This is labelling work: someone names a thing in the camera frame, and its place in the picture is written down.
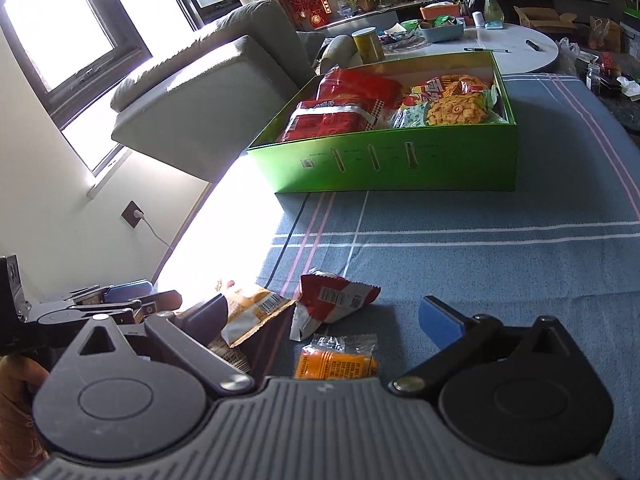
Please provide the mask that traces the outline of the person's left hand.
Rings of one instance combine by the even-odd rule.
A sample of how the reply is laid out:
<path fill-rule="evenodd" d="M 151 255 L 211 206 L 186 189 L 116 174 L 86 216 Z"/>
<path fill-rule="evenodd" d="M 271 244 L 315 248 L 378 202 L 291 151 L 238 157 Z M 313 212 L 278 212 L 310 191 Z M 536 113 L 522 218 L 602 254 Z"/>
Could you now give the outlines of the person's left hand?
<path fill-rule="evenodd" d="M 23 478 L 48 452 L 32 419 L 28 386 L 40 387 L 49 372 L 24 356 L 1 358 L 1 478 Z"/>

